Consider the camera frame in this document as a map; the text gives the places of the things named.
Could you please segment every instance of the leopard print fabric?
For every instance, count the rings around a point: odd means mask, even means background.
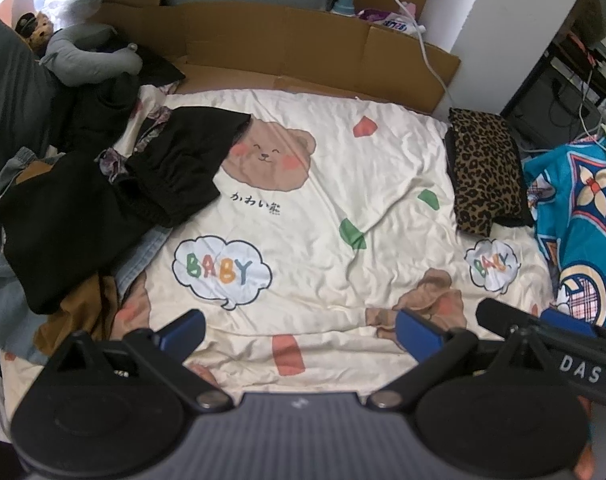
[[[489,237],[493,222],[531,224],[518,150],[506,121],[460,108],[450,110],[449,121],[454,212],[461,231]]]

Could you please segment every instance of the screw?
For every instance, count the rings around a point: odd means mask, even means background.
[[[369,397],[369,400],[371,400],[377,408],[384,410],[398,406],[403,402],[403,397],[401,397],[401,394],[392,390],[382,390],[372,394],[372,396]]]
[[[206,410],[215,410],[225,406],[229,402],[229,397],[219,390],[209,390],[196,397],[196,402]]]

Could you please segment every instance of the plush toy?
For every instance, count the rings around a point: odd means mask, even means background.
[[[116,30],[101,23],[81,23],[59,30],[40,60],[66,86],[98,84],[127,72],[137,75],[143,60],[130,43],[116,52],[91,52],[116,36]]]
[[[22,15],[16,23],[15,30],[39,57],[45,55],[49,40],[54,35],[54,25],[42,12],[36,15],[28,12]]]

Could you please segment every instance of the bed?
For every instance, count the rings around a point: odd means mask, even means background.
[[[148,115],[181,106],[251,113],[252,126],[214,179],[220,199],[174,229],[113,337],[198,308],[207,335],[186,365],[205,367],[235,399],[256,390],[365,396],[416,364],[380,319],[429,269],[445,271],[449,297],[462,302],[425,317],[482,337],[492,336],[475,320],[483,298],[533,314],[552,300],[531,228],[457,232],[446,124],[359,99],[143,87],[117,151],[132,153]],[[9,415],[38,373],[12,357],[1,354]]]

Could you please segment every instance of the red patch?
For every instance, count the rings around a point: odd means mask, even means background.
[[[229,150],[229,154],[233,156],[243,156],[246,155],[249,151],[250,149],[247,144],[245,144],[244,142],[239,142],[238,144],[232,146],[232,149]]]
[[[128,323],[136,317],[136,307],[126,301],[123,308],[114,317],[123,323]]]
[[[450,298],[449,294],[441,296],[433,305],[436,314],[440,316],[451,316],[456,311],[456,305]]]
[[[367,116],[363,116],[363,118],[358,122],[352,132],[354,133],[354,137],[369,137],[374,135],[374,132],[378,129],[378,124],[376,124],[372,119]]]
[[[220,387],[218,384],[218,381],[214,377],[214,374],[212,374],[212,372],[209,371],[209,368],[205,368],[204,366],[198,365],[196,363],[189,363],[186,366],[187,366],[187,368],[189,368],[189,370],[194,372],[196,375],[198,375],[204,381],[207,381],[212,386],[215,386],[217,388]]]
[[[298,375],[305,371],[303,355],[294,336],[275,335],[272,337],[272,354],[280,375]]]
[[[297,170],[301,167],[301,161],[295,155],[284,155],[282,164],[284,170]]]

